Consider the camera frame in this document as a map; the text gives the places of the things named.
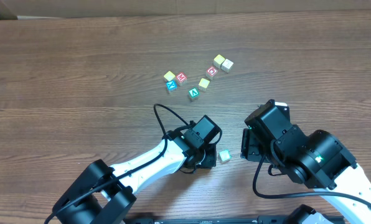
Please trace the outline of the green F wooden block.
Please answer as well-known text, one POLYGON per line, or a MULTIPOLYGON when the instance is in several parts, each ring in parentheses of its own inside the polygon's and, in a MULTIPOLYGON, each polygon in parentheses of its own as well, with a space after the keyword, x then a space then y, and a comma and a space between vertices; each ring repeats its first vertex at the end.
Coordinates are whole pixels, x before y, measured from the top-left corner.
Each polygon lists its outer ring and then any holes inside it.
POLYGON ((223 150, 219 152, 219 158, 221 162, 227 162, 232 158, 232 156, 229 150, 223 150))

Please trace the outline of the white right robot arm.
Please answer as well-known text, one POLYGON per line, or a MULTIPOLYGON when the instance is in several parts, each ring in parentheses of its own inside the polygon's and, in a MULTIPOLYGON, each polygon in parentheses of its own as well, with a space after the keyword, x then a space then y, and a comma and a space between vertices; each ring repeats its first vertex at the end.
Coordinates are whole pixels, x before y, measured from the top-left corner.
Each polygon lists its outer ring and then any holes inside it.
POLYGON ((350 223, 371 223, 371 182, 353 154, 339 139, 318 129, 305 135, 290 120, 289 106, 268 100, 246 119, 241 157, 279 170, 308 192, 267 195, 257 189, 259 172, 253 177, 256 196, 267 199, 320 196, 350 223))

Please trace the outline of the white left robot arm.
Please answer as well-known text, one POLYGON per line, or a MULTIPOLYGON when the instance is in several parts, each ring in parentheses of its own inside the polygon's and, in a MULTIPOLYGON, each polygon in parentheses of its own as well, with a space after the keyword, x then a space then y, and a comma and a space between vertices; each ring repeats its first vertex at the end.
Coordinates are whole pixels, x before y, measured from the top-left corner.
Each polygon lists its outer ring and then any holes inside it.
POLYGON ((153 149, 134 159, 107 165, 92 162, 52 208, 61 223, 120 223, 142 189, 182 168, 195 171, 216 164, 214 138, 222 130, 208 116, 168 131, 153 149))

